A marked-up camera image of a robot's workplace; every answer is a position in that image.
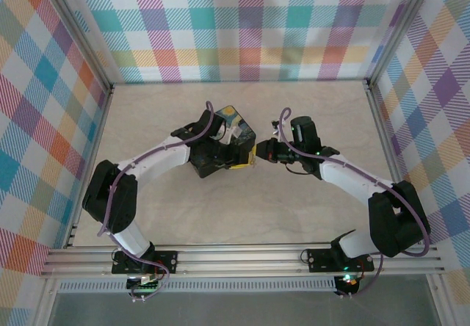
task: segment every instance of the wire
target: wire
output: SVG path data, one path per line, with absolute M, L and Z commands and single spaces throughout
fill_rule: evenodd
M 302 250 L 302 252 L 300 253 L 300 260 L 301 260 L 304 264 L 307 264 L 307 265 L 308 265 L 308 261 L 305 261 L 305 260 L 302 258 L 304 252 L 307 251 L 307 250 L 308 250 L 308 249 Z
M 115 254 L 116 252 L 118 251 L 119 249 L 114 249 L 112 252 L 111 252 L 111 260 L 113 260 L 114 262 L 119 262 L 118 260 L 116 260 L 115 258 Z
M 97 236 L 101 236 L 104 231 L 107 230 L 107 226 L 108 226 L 108 222 L 109 222 L 109 216 L 111 214 L 111 205 L 112 205 L 112 198 L 114 197 L 114 193 L 116 191 L 116 187 L 118 186 L 118 183 L 119 183 L 119 180 L 123 177 L 123 175 L 128 171 L 130 170 L 133 166 L 135 166 L 136 164 L 138 164 L 139 162 L 141 162 L 143 159 L 146 159 L 147 157 L 153 155 L 154 153 L 157 153 L 159 151 L 166 151 L 168 150 L 169 148 L 175 148 L 177 146 L 181 146 L 181 145 L 186 145 L 188 142 L 193 142 L 195 140 L 198 140 L 200 139 L 201 137 L 203 137 L 206 132 L 209 130 L 209 128 L 211 127 L 211 124 L 212 124 L 212 121 L 214 119 L 214 107 L 212 106 L 212 103 L 210 101 L 206 101 L 206 108 L 211 112 L 211 116 L 209 118 L 209 121 L 206 125 L 206 127 L 204 128 L 204 130 L 202 130 L 201 133 L 199 133 L 198 135 L 188 139 L 188 140 L 183 140 L 183 141 L 180 141 L 180 142 L 175 142 L 173 144 L 169 144 L 169 145 L 166 145 L 166 146 L 160 146 L 158 148 L 154 148 L 146 153 L 144 153 L 143 155 L 139 156 L 137 159 L 135 159 L 134 162 L 128 164 L 127 166 L 125 166 L 123 168 L 123 170 L 121 170 L 119 172 L 119 174 L 116 176 L 116 178 L 114 179 L 114 181 L 112 182 L 112 185 L 111 185 L 111 188 L 109 190 L 109 197 L 108 197 L 108 201 L 106 203 L 106 211 L 104 213 L 104 218 L 103 218 L 103 224 L 101 225 L 101 228 L 100 228 L 100 231 L 98 232 Z M 150 293 L 147 297 L 143 297 L 141 298 L 142 301 L 146 301 L 152 297 L 154 297 L 157 293 L 159 293 L 162 288 L 168 283 L 168 280 L 170 279 L 170 271 L 168 270 L 168 268 L 163 265 L 163 264 L 159 264 L 157 262 L 154 262 L 154 261 L 150 261 L 150 260 L 145 260 L 143 258 L 139 258 L 137 256 L 135 256 L 133 253 L 131 253 L 130 251 L 128 251 L 125 247 L 122 246 L 121 243 L 119 243 L 119 241 L 112 235 L 110 234 L 109 235 L 109 238 L 129 257 L 129 258 L 132 258 L 133 260 L 135 261 L 138 261 L 138 262 L 141 262 L 143 264 L 148 264 L 148 265 L 152 265 L 152 266 L 155 266 L 155 267 L 158 267 L 160 269 L 163 269 L 165 275 L 166 275 L 166 278 L 163 280 L 162 283 L 159 283 L 160 284 L 160 287 L 157 288 L 154 292 Z M 132 299 L 133 301 L 135 300 L 138 300 L 138 298 L 135 296 L 134 294 L 134 289 L 131 289 L 131 296 L 132 296 Z
M 292 114 L 292 110 L 289 107 L 284 108 L 281 112 L 281 115 L 279 116 L 279 124 L 283 124 L 283 121 L 286 121 L 291 116 L 291 114 Z M 381 183 L 381 182 L 377 181 L 374 177 L 372 177 L 369 174 L 365 173 L 363 170 L 360 170 L 359 168 L 353 166 L 352 164 L 344 162 L 340 159 L 334 159 L 334 158 L 326 157 L 326 156 L 312 155 L 311 153 L 305 153 L 305 152 L 302 152 L 302 151 L 296 149 L 294 146 L 292 146 L 289 143 L 289 141 L 287 141 L 286 135 L 284 134 L 284 131 L 283 131 L 283 127 L 278 126 L 278 130 L 279 130 L 280 139 L 287 145 L 288 148 L 290 148 L 295 153 L 297 153 L 301 156 L 304 156 L 304 157 L 309 157 L 311 159 L 321 159 L 323 161 L 328 161 L 328 162 L 333 162 L 333 163 L 336 163 L 336 164 L 340 164 L 341 166 L 346 167 L 346 168 L 352 170 L 353 172 L 359 174 L 360 176 L 367 179 L 368 181 L 371 181 L 375 185 L 378 185 L 380 188 L 390 192 L 394 197 L 396 197 L 406 207 L 407 210 L 409 210 L 409 212 L 411 213 L 411 215 L 415 219 L 416 223 L 418 224 L 419 229 L 421 230 L 422 235 L 423 235 L 423 239 L 424 239 L 424 249 L 420 253 L 411 253 L 411 252 L 408 252 L 408 251 L 402 251 L 402 253 L 405 254 L 405 255 L 414 256 L 414 257 L 421 257 L 421 256 L 425 256 L 427 254 L 427 252 L 430 249 L 429 235 L 426 232 L 426 228 L 424 226 L 424 223 L 421 221 L 421 219 L 419 218 L 416 211 L 413 209 L 413 207 L 411 207 L 409 202 L 404 199 L 403 196 L 401 196 L 398 192 L 396 192 L 392 188 L 386 186 L 384 183 Z M 383 254 L 380 254 L 380 264 L 379 264 L 379 268 L 377 269 L 377 273 L 374 275 L 371 282 L 368 283 L 364 288 L 362 288 L 362 290 L 358 291 L 355 295 L 363 293 L 364 291 L 369 289 L 375 283 L 375 281 L 378 279 L 379 274 L 382 270 L 382 266 L 383 266 Z
M 162 260 L 157 260 L 156 262 L 158 262 L 159 264 L 163 264 Z M 158 267 L 155 267 L 155 274 L 157 275 L 157 279 L 156 279 L 156 280 L 162 280 L 163 277 L 165 276 L 165 271 L 163 271 L 161 277 L 158 277 L 158 275 L 159 275 L 159 268 L 158 268 Z
M 359 264 L 361 265 L 361 269 L 362 269 L 362 274 L 361 274 L 361 277 L 359 279 L 363 279 L 364 278 L 364 272 L 365 272 L 365 267 L 364 267 L 364 263 L 362 262 L 361 259 L 358 258 L 358 261 L 359 261 Z
M 289 167 L 287 167 L 287 164 L 285 164 L 285 165 L 286 165 L 287 172 L 289 172 L 289 173 L 297 174 L 297 175 L 310 175 L 311 174 L 311 173 L 307 173 L 307 172 L 305 172 L 305 173 L 295 172 L 295 171 L 291 170 Z
M 227 120 L 224 120 L 223 121 L 223 134 L 220 138 L 218 139 L 214 139 L 215 141 L 219 141 L 221 139 L 223 139 L 223 137 L 225 136 L 225 133 L 227 132 Z

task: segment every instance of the plaid wall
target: plaid wall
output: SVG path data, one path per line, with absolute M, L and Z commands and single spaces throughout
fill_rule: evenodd
M 94 44 L 117 82 L 218 82 L 362 79 L 407 1 L 83 0 L 74 7 L 95 28 Z
M 0 325 L 25 325 L 105 93 L 49 0 L 0 0 Z
M 92 50 L 94 50 L 98 60 L 101 63 L 101 67 L 106 72 L 108 78 L 113 81 L 117 80 L 118 77 L 113 73 L 113 69 L 111 68 L 111 65 L 109 65 L 108 59 L 104 56 L 103 46 L 100 46 L 100 43 L 93 37 L 91 28 L 79 8 L 79 3 L 77 2 L 77 0 L 67 0 L 67 4 L 75 14 L 76 23 L 82 28 L 82 31 L 85 37 L 87 38 L 88 43 L 90 44 Z
M 401 171 L 419 191 L 469 325 L 470 0 L 426 0 L 379 88 Z

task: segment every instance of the plaid fabric backdrop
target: plaid fabric backdrop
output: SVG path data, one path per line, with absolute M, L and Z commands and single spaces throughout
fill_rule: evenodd
M 49 0 L 0 0 L 0 325 L 25 325 L 105 94 Z
M 408 2 L 69 1 L 128 83 L 362 79 Z
M 470 0 L 426 0 L 379 83 L 406 178 L 470 323 Z

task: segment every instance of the aluminum rail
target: aluminum rail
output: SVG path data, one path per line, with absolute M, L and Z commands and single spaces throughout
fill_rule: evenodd
M 226 277 L 300 277 L 338 275 L 337 272 L 308 271 L 308 265 L 300 260 L 304 249 L 328 249 L 328 243 L 305 244 L 211 244 L 165 245 L 157 250 L 178 251 L 179 278 Z M 422 246 L 410 251 L 419 252 Z M 111 275 L 111 254 L 115 247 L 69 247 L 51 250 L 43 269 L 43 278 L 96 278 L 123 277 Z M 378 266 L 378 256 L 374 256 Z M 399 254 L 386 258 L 381 272 L 384 275 L 421 275 L 444 273 L 444 264 L 437 248 L 422 258 Z

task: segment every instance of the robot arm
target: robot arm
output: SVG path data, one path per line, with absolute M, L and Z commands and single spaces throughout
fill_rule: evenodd
M 272 122 L 274 128 L 278 124 L 279 122 Z M 256 147 L 256 155 L 272 163 L 299 162 L 306 173 L 338 186 L 369 209 L 368 229 L 343 234 L 331 242 L 331 253 L 340 267 L 345 266 L 352 258 L 377 252 L 388 257 L 396 256 L 423 239 L 421 229 L 409 210 L 383 187 L 378 186 L 377 182 L 403 196 L 418 214 L 426 232 L 430 232 L 429 223 L 412 184 L 407 181 L 395 184 L 359 169 L 375 179 L 374 183 L 350 167 L 339 164 L 350 162 L 334 148 L 322 146 L 310 117 L 293 119 L 291 130 L 294 138 L 289 143 L 291 146 L 303 153 L 331 158 L 332 161 L 301 156 L 274 137 L 260 142 Z
M 198 175 L 205 178 L 221 168 L 241 166 L 250 161 L 250 151 L 256 137 L 236 110 L 232 106 L 221 109 L 213 115 L 212 122 L 208 125 L 210 115 L 206 110 L 198 122 L 175 130 L 164 142 L 144 154 L 118 164 L 105 160 L 97 165 L 82 207 L 96 221 L 104 224 L 111 186 L 117 176 L 121 175 L 112 196 L 106 230 L 136 258 L 157 260 L 154 245 L 142 235 L 134 219 L 138 192 L 146 184 L 187 162 L 191 162 Z M 193 141 L 192 139 L 203 133 L 205 128 L 208 131 Z M 224 137 L 225 134 L 228 134 L 228 140 Z M 187 143 L 174 145 L 182 140 Z M 152 266 L 138 261 L 130 264 L 134 265 L 135 272 L 146 273 L 152 269 Z

